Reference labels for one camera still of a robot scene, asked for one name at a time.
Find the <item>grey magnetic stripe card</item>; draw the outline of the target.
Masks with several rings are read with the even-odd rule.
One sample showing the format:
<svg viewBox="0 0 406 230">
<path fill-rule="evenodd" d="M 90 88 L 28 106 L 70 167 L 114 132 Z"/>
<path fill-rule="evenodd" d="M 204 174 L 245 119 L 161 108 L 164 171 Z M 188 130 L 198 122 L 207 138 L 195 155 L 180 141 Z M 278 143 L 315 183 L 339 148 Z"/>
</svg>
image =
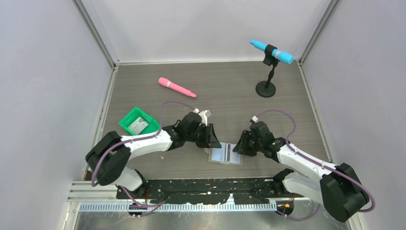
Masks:
<svg viewBox="0 0 406 230">
<path fill-rule="evenodd" d="M 223 143 L 223 161 L 225 163 L 231 163 L 231 164 L 239 164 L 240 163 L 240 156 L 233 151 L 234 147 L 236 144 L 230 144 L 230 143 Z"/>
</svg>

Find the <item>grey card holder wallet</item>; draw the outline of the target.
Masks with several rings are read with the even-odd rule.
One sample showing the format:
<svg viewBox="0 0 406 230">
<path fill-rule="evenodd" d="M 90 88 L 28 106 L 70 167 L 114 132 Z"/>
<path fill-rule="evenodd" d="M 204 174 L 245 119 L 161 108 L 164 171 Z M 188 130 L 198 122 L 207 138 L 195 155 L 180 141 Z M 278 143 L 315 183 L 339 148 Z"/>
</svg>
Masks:
<svg viewBox="0 0 406 230">
<path fill-rule="evenodd" d="M 226 165 L 243 164 L 242 155 L 234 152 L 236 144 L 221 142 L 221 148 L 206 148 L 204 151 L 208 154 L 208 161 L 211 163 L 220 163 Z"/>
</svg>

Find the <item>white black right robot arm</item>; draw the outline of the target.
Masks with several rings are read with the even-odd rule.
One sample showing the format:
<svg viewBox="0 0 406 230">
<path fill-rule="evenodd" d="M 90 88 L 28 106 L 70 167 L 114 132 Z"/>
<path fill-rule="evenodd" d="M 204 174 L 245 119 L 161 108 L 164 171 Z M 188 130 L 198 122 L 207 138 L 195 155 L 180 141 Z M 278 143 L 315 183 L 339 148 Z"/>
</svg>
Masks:
<svg viewBox="0 0 406 230">
<path fill-rule="evenodd" d="M 287 139 L 274 137 L 262 121 L 242 132 L 233 151 L 246 156 L 261 152 L 287 165 L 273 177 L 275 194 L 283 197 L 295 193 L 310 198 L 337 221 L 347 221 L 371 200 L 350 165 L 334 165 L 302 152 Z"/>
</svg>

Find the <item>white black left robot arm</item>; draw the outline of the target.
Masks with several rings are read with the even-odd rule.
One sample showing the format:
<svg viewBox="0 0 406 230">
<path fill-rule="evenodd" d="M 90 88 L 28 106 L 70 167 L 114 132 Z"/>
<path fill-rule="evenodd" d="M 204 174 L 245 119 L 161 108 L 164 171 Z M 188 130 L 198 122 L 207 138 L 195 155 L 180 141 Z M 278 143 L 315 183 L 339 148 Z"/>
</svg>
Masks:
<svg viewBox="0 0 406 230">
<path fill-rule="evenodd" d="M 115 131 L 108 132 L 85 157 L 92 170 L 93 186 L 113 184 L 123 187 L 135 198 L 142 198 L 147 192 L 146 181 L 139 171 L 126 166 L 129 160 L 178 149 L 186 142 L 195 143 L 201 149 L 220 149 L 222 145 L 215 135 L 214 125 L 207 121 L 207 113 L 207 110 L 190 112 L 175 124 L 150 134 L 120 136 Z"/>
</svg>

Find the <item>silver card in bin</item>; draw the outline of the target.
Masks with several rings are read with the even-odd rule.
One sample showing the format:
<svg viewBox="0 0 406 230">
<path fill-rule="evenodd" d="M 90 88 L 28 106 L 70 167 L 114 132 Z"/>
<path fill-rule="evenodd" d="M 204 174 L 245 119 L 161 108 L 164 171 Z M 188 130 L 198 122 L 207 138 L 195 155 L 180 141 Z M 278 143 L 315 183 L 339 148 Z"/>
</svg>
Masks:
<svg viewBox="0 0 406 230">
<path fill-rule="evenodd" d="M 128 126 L 128 130 L 132 135 L 139 135 L 145 128 L 148 127 L 148 122 L 142 117 L 138 117 Z"/>
</svg>

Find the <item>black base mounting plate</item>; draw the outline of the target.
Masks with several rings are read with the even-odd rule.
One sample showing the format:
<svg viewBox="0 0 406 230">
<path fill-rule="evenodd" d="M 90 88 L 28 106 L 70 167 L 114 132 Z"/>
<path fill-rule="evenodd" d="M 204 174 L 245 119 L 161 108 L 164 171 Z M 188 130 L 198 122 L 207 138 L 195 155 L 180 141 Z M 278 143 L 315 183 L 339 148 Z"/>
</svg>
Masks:
<svg viewBox="0 0 406 230">
<path fill-rule="evenodd" d="M 114 182 L 117 199 L 149 201 L 164 204 L 225 204 L 232 198 L 235 204 L 265 204 L 272 198 L 301 198 L 282 188 L 271 177 L 214 179 L 153 179 L 142 180 L 134 191 Z"/>
</svg>

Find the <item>black microphone stand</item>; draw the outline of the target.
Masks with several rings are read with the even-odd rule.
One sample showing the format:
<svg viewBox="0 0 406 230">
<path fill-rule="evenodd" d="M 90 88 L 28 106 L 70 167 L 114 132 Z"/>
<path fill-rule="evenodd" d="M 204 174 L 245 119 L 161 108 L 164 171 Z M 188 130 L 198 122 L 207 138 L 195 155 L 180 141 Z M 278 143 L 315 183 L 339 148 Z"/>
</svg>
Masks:
<svg viewBox="0 0 406 230">
<path fill-rule="evenodd" d="M 272 97 L 275 93 L 276 93 L 276 87 L 275 85 L 271 82 L 271 79 L 274 76 L 274 70 L 277 67 L 279 62 L 275 61 L 273 63 L 272 69 L 268 74 L 268 79 L 266 81 L 260 81 L 257 85 L 256 85 L 256 93 L 264 98 L 270 98 Z"/>
</svg>

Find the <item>green plastic bin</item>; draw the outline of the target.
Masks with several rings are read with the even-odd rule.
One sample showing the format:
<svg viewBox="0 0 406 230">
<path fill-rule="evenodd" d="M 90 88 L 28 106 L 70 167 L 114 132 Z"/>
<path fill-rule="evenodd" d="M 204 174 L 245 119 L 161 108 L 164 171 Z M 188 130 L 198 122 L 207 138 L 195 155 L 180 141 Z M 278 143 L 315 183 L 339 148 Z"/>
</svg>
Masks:
<svg viewBox="0 0 406 230">
<path fill-rule="evenodd" d="M 138 107 L 134 107 L 120 122 L 127 133 L 132 136 L 149 134 L 159 130 L 159 122 Z"/>
</svg>

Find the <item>pink toy microphone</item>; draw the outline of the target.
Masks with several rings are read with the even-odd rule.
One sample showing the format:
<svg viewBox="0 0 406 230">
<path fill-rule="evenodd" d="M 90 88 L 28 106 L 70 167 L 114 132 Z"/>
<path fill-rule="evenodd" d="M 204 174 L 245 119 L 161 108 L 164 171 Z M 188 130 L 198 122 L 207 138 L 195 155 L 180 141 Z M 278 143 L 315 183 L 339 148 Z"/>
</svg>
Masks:
<svg viewBox="0 0 406 230">
<path fill-rule="evenodd" d="M 176 91 L 178 93 L 181 93 L 181 94 L 183 94 L 185 96 L 188 96 L 188 97 L 191 97 L 191 98 L 196 98 L 197 97 L 197 95 L 195 93 L 193 93 L 192 91 L 171 82 L 169 79 L 161 77 L 161 78 L 159 78 L 158 83 L 163 87 L 172 89 L 172 90 L 174 90 L 174 91 Z"/>
</svg>

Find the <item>blue toy microphone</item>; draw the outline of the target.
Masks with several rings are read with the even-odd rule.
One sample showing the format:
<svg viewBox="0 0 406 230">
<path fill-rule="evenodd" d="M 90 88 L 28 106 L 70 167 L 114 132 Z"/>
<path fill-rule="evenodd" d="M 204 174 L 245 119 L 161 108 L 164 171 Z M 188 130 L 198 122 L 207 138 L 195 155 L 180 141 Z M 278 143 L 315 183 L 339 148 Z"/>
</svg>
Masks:
<svg viewBox="0 0 406 230">
<path fill-rule="evenodd" d="M 273 65 L 275 61 L 285 64 L 291 64 L 293 62 L 294 57 L 291 54 L 281 51 L 273 45 L 256 40 L 250 40 L 250 44 L 264 52 L 265 57 L 263 63 L 268 66 Z"/>
</svg>

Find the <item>aluminium front rail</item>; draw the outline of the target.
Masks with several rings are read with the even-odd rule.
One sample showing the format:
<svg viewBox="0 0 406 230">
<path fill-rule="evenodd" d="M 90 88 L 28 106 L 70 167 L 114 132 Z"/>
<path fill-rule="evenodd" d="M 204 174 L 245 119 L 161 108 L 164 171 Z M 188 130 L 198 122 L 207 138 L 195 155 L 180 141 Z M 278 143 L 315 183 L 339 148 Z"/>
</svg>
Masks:
<svg viewBox="0 0 406 230">
<path fill-rule="evenodd" d="M 276 211 L 282 210 L 284 204 L 291 205 L 293 200 L 301 198 L 272 198 L 265 204 L 235 204 L 232 198 L 225 204 L 151 204 L 149 201 L 139 201 L 133 198 L 117 199 L 115 185 L 92 187 L 89 181 L 77 181 L 72 184 L 68 200 L 79 203 L 79 211 L 85 212 L 128 212 L 135 216 L 154 212 L 214 212 L 214 211 Z"/>
</svg>

